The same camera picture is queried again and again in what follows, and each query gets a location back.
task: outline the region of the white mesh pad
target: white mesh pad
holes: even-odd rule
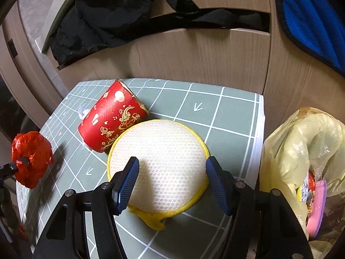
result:
[[[175,211],[205,181],[203,143],[181,124],[166,120],[140,123],[115,143],[110,175],[123,170],[131,156],[139,159],[139,176],[129,204],[142,211]]]

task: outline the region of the screw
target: screw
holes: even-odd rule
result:
[[[238,181],[235,183],[237,188],[243,189],[246,185],[242,181]]]
[[[72,189],[69,189],[69,190],[67,190],[66,192],[65,192],[65,195],[67,196],[67,197],[70,197],[71,195],[73,195],[74,194],[74,191],[72,190]]]
[[[101,188],[105,190],[105,189],[110,188],[110,186],[111,186],[110,182],[104,182],[102,183]]]
[[[275,195],[275,196],[280,196],[280,191],[278,189],[273,189],[272,190],[272,194]]]

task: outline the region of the round white mesh sponge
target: round white mesh sponge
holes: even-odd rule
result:
[[[208,185],[208,150],[180,123],[151,120],[124,132],[109,154],[108,177],[123,170],[132,156],[139,159],[140,171],[129,207],[156,230],[164,228],[161,219],[191,207]]]

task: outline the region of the blue towel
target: blue towel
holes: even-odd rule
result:
[[[329,0],[276,0],[276,5],[288,38],[345,77],[345,26]]]

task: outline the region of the white arrow print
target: white arrow print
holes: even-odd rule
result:
[[[89,169],[87,170],[86,172],[86,175],[92,175],[91,170],[93,170],[94,168],[93,167],[89,167]]]
[[[199,108],[201,106],[202,102],[198,105],[198,107],[196,107],[196,103],[194,103],[194,112],[195,111],[200,111],[202,110],[203,108]]]

